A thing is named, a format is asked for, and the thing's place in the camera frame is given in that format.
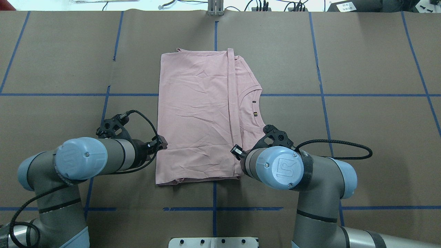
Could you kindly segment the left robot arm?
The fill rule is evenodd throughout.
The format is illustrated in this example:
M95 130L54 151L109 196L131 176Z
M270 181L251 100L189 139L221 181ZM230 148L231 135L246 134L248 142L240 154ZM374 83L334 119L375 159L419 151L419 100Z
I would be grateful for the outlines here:
M25 159L18 181L35 197L1 226L2 248L89 248L79 184L95 176L141 170L167 148L164 137L151 142L80 137Z

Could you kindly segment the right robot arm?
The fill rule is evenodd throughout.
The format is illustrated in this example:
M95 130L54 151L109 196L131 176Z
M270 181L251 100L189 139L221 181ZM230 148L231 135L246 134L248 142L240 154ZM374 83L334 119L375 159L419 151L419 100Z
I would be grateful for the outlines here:
M357 188L354 168L332 157L320 157L283 146L230 151L246 176L279 190L299 193L293 248L439 248L369 230L338 225L341 199Z

